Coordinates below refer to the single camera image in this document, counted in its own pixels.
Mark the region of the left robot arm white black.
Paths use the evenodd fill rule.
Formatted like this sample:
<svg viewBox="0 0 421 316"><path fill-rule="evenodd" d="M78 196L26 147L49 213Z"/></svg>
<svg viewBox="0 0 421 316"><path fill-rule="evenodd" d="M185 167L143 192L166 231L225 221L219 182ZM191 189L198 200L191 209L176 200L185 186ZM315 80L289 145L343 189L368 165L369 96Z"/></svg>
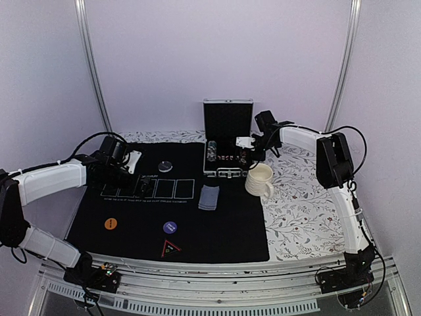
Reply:
<svg viewBox="0 0 421 316"><path fill-rule="evenodd" d="M49 259L84 286L98 279L91 257L64 241L76 202L86 188L117 189L134 183L144 150L114 132L99 132L103 141L91 154L80 153L93 136L82 141L66 159L44 165L1 171L1 245Z"/></svg>

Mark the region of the orange big blind button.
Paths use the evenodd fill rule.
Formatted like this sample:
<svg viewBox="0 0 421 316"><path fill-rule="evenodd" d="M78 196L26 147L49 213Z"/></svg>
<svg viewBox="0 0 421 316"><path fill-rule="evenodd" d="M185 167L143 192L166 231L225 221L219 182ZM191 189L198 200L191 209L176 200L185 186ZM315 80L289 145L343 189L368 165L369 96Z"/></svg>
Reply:
<svg viewBox="0 0 421 316"><path fill-rule="evenodd" d="M104 227L106 230L114 230L118 225L118 221L114 217L105 220Z"/></svg>

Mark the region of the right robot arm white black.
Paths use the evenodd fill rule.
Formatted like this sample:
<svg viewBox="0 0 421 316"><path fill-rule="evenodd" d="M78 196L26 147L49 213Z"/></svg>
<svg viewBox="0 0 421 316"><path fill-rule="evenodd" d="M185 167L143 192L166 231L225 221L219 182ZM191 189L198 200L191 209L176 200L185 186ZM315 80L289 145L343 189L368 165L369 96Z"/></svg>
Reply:
<svg viewBox="0 0 421 316"><path fill-rule="evenodd" d="M341 286L350 288L373 282L371 264L379 251L363 227L354 181L359 169L353 165L345 135L339 128L318 132L291 121L278 122L270 111L257 114L255 121L261 134L251 137L255 155L249 174L264 169L266 152L277 154L283 143L303 147L316 155L316 179L328 191L345 237L345 268L317 273L316 282L321 289L327 292Z"/></svg>

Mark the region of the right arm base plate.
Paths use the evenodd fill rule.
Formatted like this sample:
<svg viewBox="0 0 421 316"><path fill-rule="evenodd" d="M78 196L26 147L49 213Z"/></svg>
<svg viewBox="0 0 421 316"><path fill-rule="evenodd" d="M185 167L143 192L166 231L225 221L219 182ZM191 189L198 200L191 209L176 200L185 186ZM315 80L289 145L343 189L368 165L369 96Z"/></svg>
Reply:
<svg viewBox="0 0 421 316"><path fill-rule="evenodd" d="M346 264L342 269L321 267L314 278L323 294L362 286L374 281L369 265L360 267L356 264Z"/></svg>

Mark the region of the purple small blind button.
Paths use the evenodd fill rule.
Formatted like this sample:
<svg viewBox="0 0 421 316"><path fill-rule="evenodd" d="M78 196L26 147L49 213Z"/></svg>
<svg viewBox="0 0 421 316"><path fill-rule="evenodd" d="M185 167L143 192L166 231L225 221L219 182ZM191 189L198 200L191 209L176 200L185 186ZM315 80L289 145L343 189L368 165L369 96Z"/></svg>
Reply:
<svg viewBox="0 0 421 316"><path fill-rule="evenodd" d="M174 221L167 221L162 227L165 234L174 234L178 230L178 225Z"/></svg>

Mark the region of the clear round dealer button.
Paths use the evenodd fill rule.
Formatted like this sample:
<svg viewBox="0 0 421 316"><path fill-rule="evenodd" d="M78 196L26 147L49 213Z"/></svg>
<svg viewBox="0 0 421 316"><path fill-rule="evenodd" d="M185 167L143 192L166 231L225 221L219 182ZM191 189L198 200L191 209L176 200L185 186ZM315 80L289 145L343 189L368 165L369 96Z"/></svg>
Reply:
<svg viewBox="0 0 421 316"><path fill-rule="evenodd" d="M158 165L159 172L170 172L173 169L173 165L170 161L161 161Z"/></svg>

